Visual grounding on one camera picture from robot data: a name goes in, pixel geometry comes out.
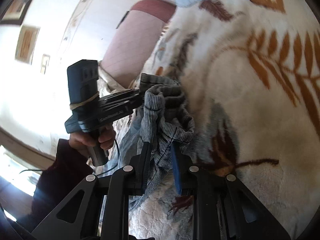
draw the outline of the metal screw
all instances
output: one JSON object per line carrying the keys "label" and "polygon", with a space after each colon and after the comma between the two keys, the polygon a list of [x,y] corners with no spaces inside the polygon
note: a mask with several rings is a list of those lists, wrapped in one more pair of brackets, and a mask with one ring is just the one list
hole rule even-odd
{"label": "metal screw", "polygon": [[191,166],[191,167],[189,168],[189,170],[190,170],[191,172],[198,172],[198,171],[199,171],[199,168],[198,168],[197,166]]}
{"label": "metal screw", "polygon": [[123,170],[124,170],[124,171],[127,171],[127,172],[128,172],[128,171],[132,171],[132,170],[133,170],[133,167],[130,166],[130,165],[127,165],[127,166],[124,166],[124,167],[123,167]]}
{"label": "metal screw", "polygon": [[227,180],[229,180],[229,181],[235,181],[235,180],[236,180],[236,176],[235,176],[235,175],[232,175],[232,174],[229,174],[229,175],[227,175]]}
{"label": "metal screw", "polygon": [[94,175],[88,175],[85,177],[85,180],[90,182],[90,181],[94,181],[96,179],[96,176]]}

